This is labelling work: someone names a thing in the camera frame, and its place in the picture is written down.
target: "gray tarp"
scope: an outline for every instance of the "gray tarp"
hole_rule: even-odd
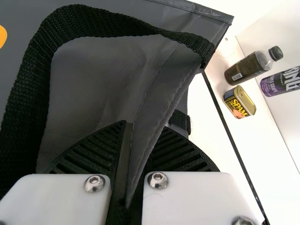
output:
[[[0,24],[8,38],[0,49],[0,121],[30,39],[47,15],[69,4],[194,33],[215,45],[233,20],[184,0],[1,0]],[[133,123],[127,189],[131,199],[153,146],[200,64],[196,53],[161,35],[82,37],[64,44],[52,60],[49,114],[37,172],[83,137],[127,120]],[[186,110],[186,99],[180,109]]]

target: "white table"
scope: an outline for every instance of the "white table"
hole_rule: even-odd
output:
[[[255,79],[241,86],[256,105],[254,116],[236,119],[222,101],[233,88],[224,71],[244,57],[235,37],[221,41],[205,69],[224,119],[272,225],[293,224],[300,208],[300,177],[289,151]],[[189,86],[188,114],[192,133],[189,139],[201,148],[222,172],[233,175],[259,221],[257,206],[244,172],[235,155],[220,116],[201,74]]]

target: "orange logo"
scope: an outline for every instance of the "orange logo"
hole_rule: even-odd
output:
[[[6,32],[6,29],[0,25],[0,48],[2,48],[6,42],[7,37],[8,33]]]

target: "metal screw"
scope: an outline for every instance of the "metal screw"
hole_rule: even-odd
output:
[[[84,190],[87,192],[97,192],[100,191],[105,185],[105,179],[104,177],[100,175],[93,175],[90,176],[85,182],[84,182]]]
[[[147,179],[149,185],[156,189],[164,189],[168,186],[168,177],[163,172],[154,172]]]
[[[238,217],[232,225],[256,225],[251,219],[247,217]]]

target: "dark bottle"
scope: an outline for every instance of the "dark bottle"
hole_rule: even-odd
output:
[[[236,85],[250,80],[272,69],[273,62],[283,58],[283,53],[278,46],[268,51],[256,51],[235,63],[225,72],[225,79],[230,85]]]
[[[265,77],[260,86],[268,97],[300,90],[300,66]]]

